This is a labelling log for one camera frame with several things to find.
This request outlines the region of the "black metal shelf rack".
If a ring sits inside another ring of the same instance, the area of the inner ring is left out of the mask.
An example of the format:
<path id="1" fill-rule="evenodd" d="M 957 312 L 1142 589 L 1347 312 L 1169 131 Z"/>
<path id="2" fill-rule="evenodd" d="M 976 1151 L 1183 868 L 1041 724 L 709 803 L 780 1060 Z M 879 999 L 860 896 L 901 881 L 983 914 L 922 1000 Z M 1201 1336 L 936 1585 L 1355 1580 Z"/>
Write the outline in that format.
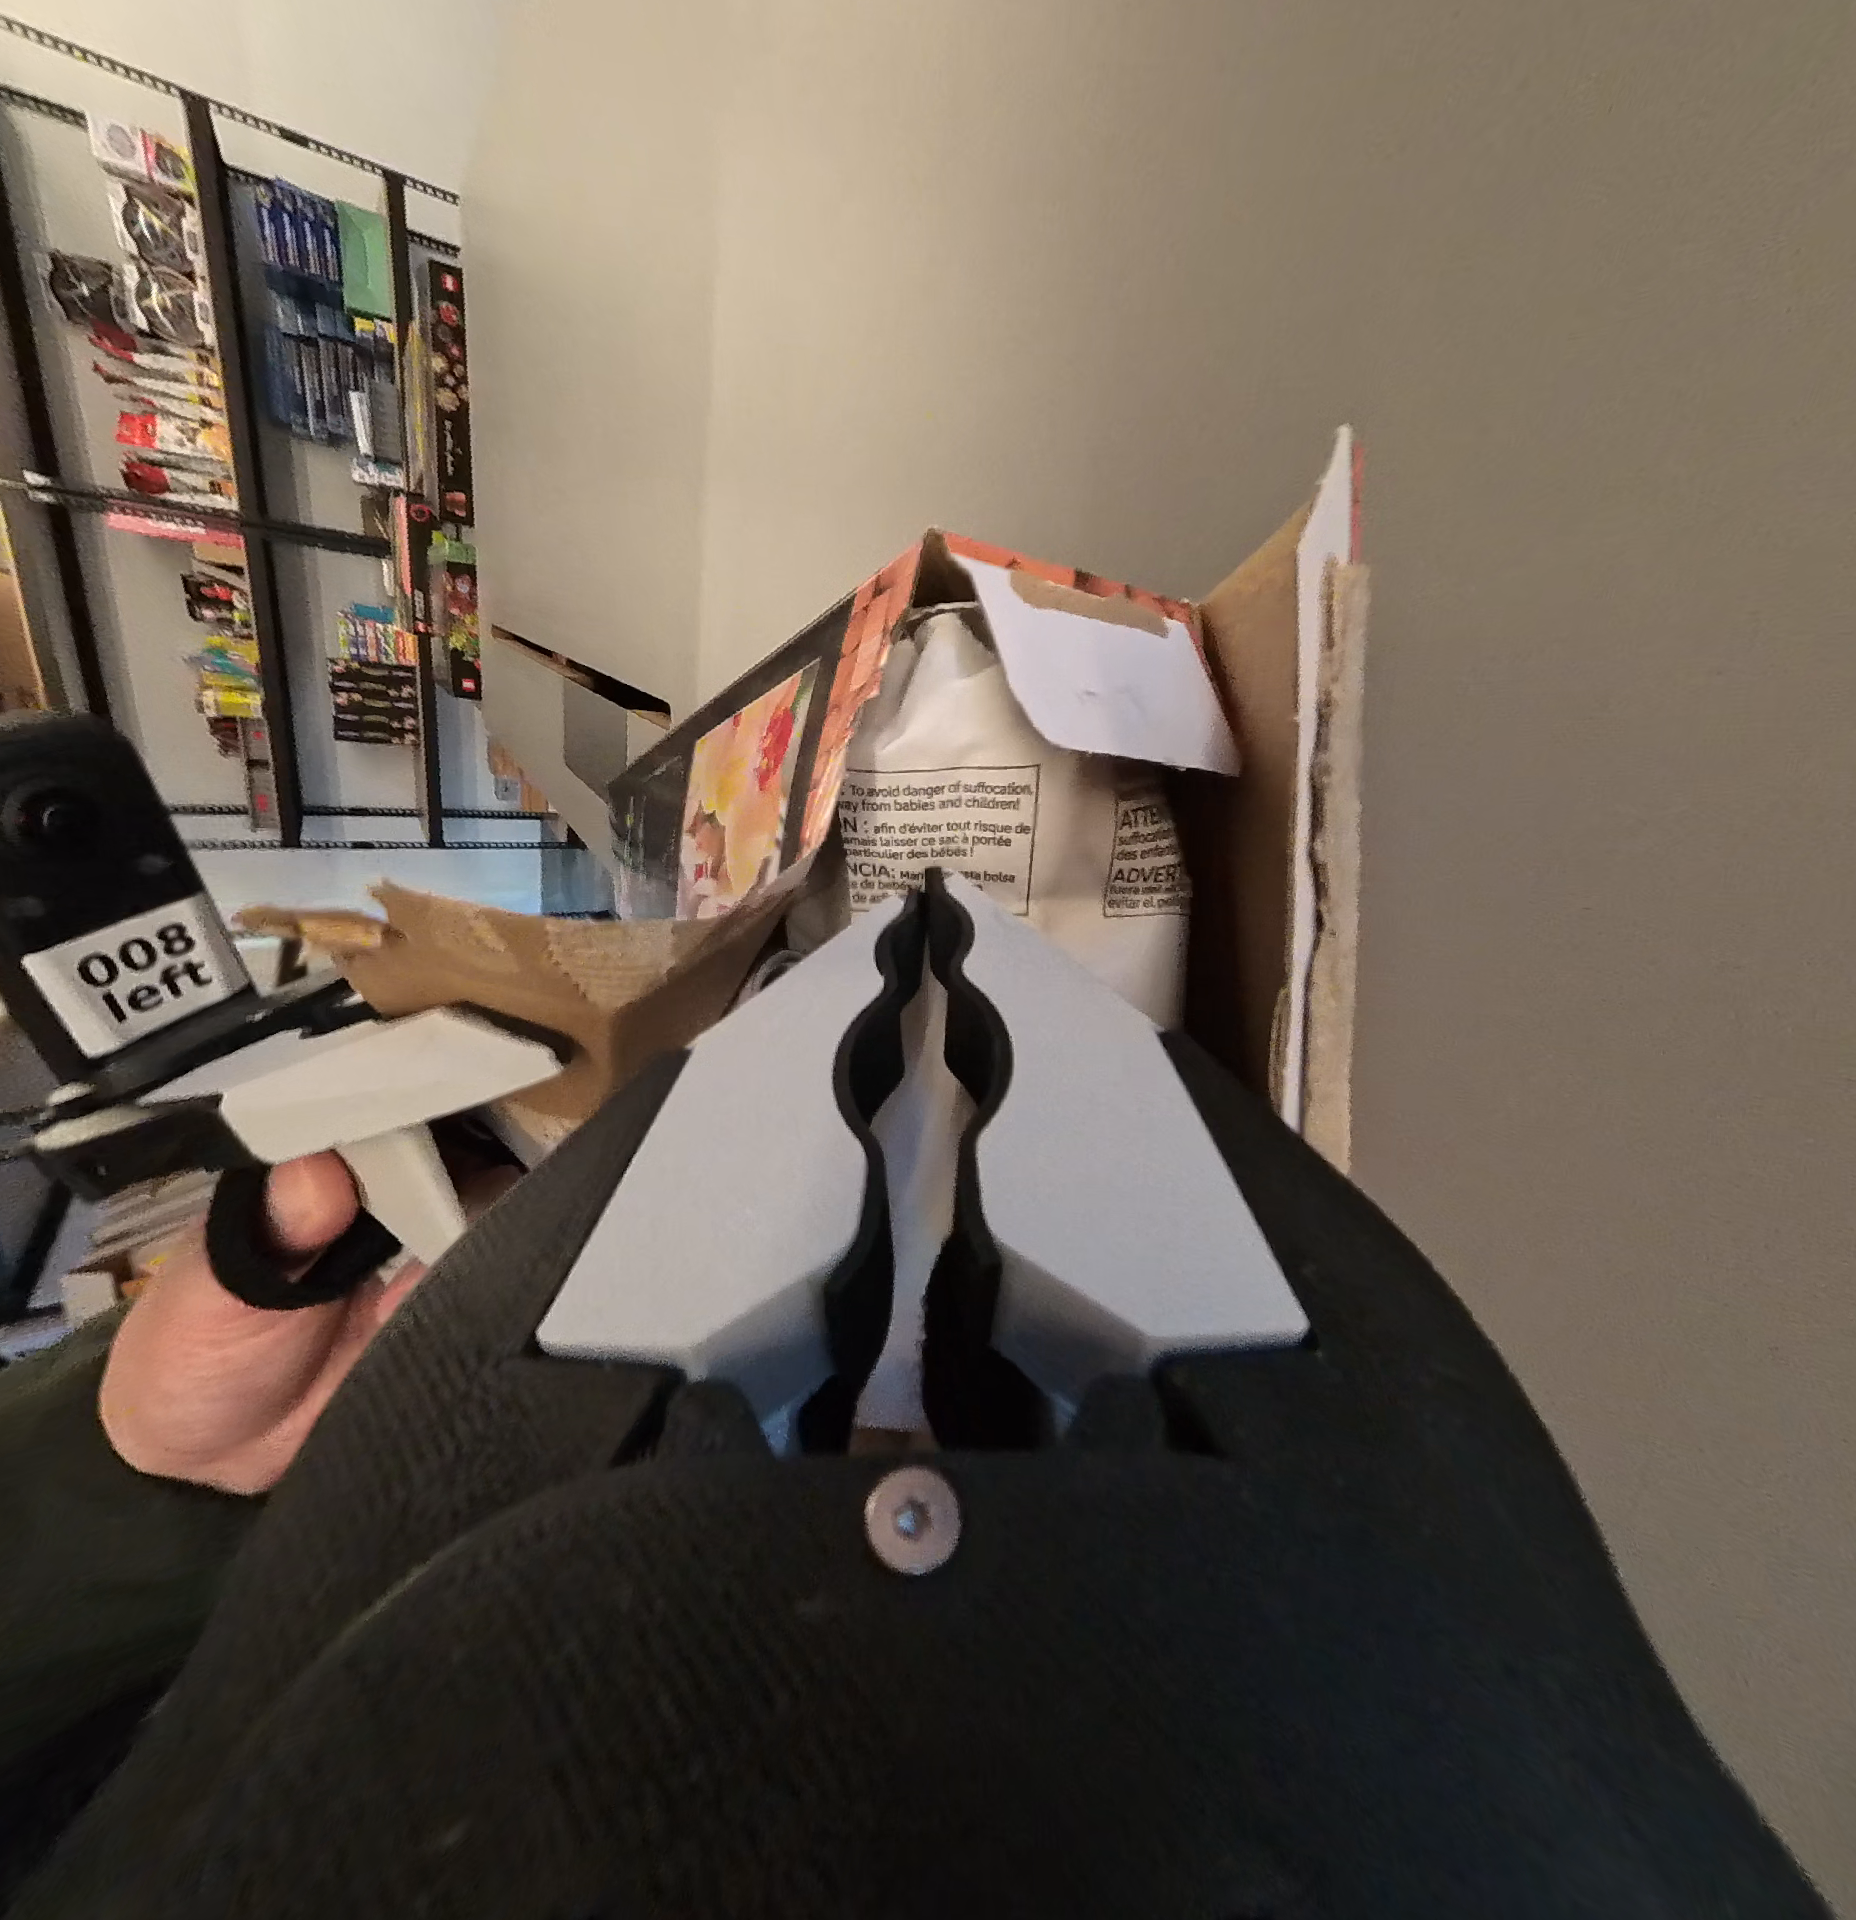
<path id="1" fill-rule="evenodd" d="M 0 711 L 198 852 L 485 852 L 458 194 L 0 15 Z"/>

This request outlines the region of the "shelved stack of toy boxes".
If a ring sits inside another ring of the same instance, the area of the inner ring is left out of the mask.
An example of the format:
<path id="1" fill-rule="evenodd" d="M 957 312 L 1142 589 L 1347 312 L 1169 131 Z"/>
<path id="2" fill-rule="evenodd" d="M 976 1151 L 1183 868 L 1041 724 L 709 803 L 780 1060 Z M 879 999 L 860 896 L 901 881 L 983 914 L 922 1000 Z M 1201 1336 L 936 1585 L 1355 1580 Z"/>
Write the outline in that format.
<path id="1" fill-rule="evenodd" d="M 209 848 L 422 848 L 493 827 L 473 671 L 432 635 L 410 184 L 190 95 L 0 111 L 32 373 L 16 520 L 53 546 L 68 702 Z"/>

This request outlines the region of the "white paper bag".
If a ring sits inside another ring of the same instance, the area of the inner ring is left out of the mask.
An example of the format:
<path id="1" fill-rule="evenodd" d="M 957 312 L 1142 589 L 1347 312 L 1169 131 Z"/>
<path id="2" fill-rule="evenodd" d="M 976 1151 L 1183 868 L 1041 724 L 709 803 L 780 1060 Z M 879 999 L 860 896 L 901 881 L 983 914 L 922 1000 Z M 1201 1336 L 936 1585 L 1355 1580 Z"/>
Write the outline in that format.
<path id="1" fill-rule="evenodd" d="M 1192 893 L 1166 773 L 1048 742 L 975 606 L 921 618 L 851 740 L 809 937 L 836 935 L 928 868 L 965 877 L 1161 1028 L 1184 1010 Z M 875 1119 L 893 1217 L 893 1316 L 859 1428 L 921 1438 L 925 1294 L 951 1234 L 973 1102 L 926 976 L 902 1014 L 902 1080 Z"/>

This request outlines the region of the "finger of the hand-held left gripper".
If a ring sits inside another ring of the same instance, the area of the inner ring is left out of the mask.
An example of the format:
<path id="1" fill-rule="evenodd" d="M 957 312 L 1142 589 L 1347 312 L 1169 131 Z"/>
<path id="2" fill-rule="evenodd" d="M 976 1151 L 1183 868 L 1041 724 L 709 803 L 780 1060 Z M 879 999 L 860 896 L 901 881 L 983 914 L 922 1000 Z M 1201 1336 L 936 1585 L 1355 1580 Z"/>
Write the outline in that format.
<path id="1" fill-rule="evenodd" d="M 565 1060 L 479 1014 L 431 1010 L 260 1046 L 219 1088 L 220 1120 L 260 1163 L 400 1135 L 554 1080 Z"/>

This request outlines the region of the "grey table cover plate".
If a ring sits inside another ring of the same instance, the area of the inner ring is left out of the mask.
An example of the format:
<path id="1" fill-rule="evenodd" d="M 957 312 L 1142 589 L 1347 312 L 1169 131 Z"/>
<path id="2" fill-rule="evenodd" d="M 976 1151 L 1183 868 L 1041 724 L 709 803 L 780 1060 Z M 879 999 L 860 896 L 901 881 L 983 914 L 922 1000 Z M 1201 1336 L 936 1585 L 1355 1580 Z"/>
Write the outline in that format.
<path id="1" fill-rule="evenodd" d="M 592 852 L 612 837 L 612 788 L 674 727 L 674 709 L 660 696 L 571 663 L 562 668 L 559 709 L 565 799 L 556 811 Z"/>

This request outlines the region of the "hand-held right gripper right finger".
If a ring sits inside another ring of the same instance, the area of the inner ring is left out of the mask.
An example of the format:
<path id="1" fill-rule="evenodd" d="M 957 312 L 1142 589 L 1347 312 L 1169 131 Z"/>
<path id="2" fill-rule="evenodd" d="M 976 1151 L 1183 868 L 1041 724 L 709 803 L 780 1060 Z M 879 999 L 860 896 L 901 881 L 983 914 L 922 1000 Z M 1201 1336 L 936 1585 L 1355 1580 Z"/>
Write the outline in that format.
<path id="1" fill-rule="evenodd" d="M 968 1101 L 925 1291 L 934 1441 L 1041 1449 L 1105 1381 L 1300 1349 L 1309 1316 L 1175 1035 L 973 881 L 931 870 L 922 906 Z"/>

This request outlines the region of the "black orchid lego box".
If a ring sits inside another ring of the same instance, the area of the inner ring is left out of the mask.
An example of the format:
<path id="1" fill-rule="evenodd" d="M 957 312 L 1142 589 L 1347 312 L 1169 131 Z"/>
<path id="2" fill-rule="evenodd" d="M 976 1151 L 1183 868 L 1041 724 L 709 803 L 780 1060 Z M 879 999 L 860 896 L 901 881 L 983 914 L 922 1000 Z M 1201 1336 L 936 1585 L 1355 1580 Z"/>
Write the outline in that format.
<path id="1" fill-rule="evenodd" d="M 1202 600 L 945 531 L 840 597 L 647 747 L 611 790 L 614 916 L 513 914 L 394 883 L 375 910 L 248 906 L 385 1017 L 469 1004 L 573 1042 L 511 1097 L 553 1146 L 805 953 L 853 738 L 893 644 L 981 613 L 1050 745 L 1166 773 L 1188 881 L 1180 1028 L 1342 1172 L 1353 1041 L 1371 577 L 1360 454 L 1340 428 L 1311 500 Z"/>

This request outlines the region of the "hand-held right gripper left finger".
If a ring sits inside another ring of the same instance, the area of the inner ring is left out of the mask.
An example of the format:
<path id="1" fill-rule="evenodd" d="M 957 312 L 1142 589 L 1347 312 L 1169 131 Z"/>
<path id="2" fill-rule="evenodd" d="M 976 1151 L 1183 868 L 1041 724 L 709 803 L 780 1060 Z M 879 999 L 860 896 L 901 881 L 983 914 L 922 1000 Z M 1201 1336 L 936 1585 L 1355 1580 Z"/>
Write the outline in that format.
<path id="1" fill-rule="evenodd" d="M 926 903 L 884 900 L 700 1036 L 539 1324 L 544 1355 L 726 1384 L 775 1442 L 846 1453 L 895 1309 L 875 1120 L 925 955 Z"/>

